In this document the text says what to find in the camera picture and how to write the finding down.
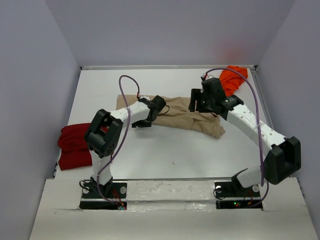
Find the beige t shirt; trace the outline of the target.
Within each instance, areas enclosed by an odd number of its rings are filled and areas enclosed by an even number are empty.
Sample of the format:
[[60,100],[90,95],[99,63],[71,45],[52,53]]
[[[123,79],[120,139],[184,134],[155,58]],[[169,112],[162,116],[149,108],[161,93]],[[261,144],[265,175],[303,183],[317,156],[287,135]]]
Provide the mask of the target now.
[[190,112],[188,107],[189,97],[163,97],[165,107],[153,122],[143,123],[143,128],[152,125],[178,128],[183,130],[194,130],[205,135],[220,139],[225,133],[220,125],[219,117],[214,113]]

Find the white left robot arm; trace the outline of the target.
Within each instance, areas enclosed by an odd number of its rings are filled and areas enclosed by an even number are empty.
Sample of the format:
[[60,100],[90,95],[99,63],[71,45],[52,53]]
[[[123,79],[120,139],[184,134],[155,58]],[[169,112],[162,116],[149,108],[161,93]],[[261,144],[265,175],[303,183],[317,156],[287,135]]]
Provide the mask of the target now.
[[104,198],[110,194],[113,181],[110,167],[115,151],[124,144],[120,140],[122,131],[127,134],[129,127],[150,127],[165,106],[166,101],[159,95],[153,99],[142,96],[129,106],[114,111],[100,109],[95,114],[84,140],[91,154],[90,182],[97,196]]

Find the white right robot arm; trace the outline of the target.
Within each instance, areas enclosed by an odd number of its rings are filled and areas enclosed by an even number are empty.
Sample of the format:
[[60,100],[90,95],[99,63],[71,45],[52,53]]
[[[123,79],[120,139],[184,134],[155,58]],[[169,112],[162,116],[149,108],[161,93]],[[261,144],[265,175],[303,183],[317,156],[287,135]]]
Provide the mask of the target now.
[[218,78],[203,80],[201,85],[191,90],[189,111],[221,116],[259,148],[259,165],[232,176],[230,190],[235,196],[242,196],[255,185],[277,185],[301,169],[301,142],[296,137],[273,130],[236,95],[226,96]]

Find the orange t shirt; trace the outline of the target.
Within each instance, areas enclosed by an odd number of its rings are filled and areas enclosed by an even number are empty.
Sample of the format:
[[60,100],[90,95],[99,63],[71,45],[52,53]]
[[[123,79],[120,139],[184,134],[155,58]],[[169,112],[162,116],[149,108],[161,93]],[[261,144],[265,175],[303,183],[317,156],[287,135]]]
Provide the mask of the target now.
[[[245,78],[248,77],[248,70],[244,67],[228,65],[227,68],[238,72]],[[241,84],[244,83],[244,79],[242,77],[229,70],[223,70],[219,79],[227,97],[233,95],[235,91],[239,89]]]

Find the dark red t shirt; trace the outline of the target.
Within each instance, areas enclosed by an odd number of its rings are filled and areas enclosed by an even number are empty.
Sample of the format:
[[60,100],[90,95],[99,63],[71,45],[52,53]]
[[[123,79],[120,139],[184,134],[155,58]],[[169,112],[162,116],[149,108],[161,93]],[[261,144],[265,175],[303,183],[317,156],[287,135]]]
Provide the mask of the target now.
[[92,166],[92,157],[85,142],[90,123],[67,125],[61,129],[57,145],[61,149],[58,165],[61,171]]

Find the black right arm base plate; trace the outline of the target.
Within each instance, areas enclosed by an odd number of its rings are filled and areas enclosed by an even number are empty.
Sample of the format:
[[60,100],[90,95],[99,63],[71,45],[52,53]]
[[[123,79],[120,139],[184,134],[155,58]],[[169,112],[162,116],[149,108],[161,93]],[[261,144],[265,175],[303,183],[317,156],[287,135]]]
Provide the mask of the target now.
[[233,210],[254,208],[262,209],[261,193],[259,187],[253,186],[233,191],[230,181],[218,181],[214,183],[213,196],[216,199],[215,206],[218,210]]

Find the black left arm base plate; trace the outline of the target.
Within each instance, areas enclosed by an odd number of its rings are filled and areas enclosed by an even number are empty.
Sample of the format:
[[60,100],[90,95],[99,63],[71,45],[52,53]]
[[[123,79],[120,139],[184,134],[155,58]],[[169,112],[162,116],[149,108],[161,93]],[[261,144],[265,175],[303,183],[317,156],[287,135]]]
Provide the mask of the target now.
[[126,210],[127,209],[127,182],[114,181],[110,190],[101,197],[97,185],[89,180],[81,180],[82,188],[79,207],[82,210]]

